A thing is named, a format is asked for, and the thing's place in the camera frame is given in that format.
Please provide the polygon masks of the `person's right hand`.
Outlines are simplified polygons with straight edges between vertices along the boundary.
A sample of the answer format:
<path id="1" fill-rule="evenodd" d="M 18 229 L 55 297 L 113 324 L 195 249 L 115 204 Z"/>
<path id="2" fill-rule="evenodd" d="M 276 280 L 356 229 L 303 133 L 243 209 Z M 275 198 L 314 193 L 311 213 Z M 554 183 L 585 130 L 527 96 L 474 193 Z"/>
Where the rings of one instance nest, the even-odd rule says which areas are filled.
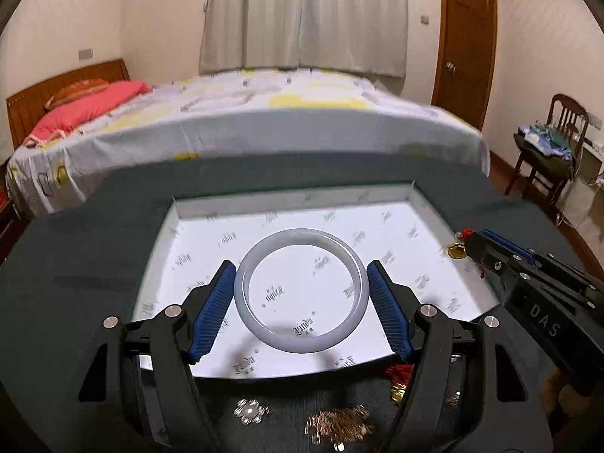
<path id="1" fill-rule="evenodd" d="M 584 415 L 594 403 L 594 399 L 579 394 L 554 366 L 542 385 L 539 395 L 553 436 L 556 436 L 574 418 Z"/>

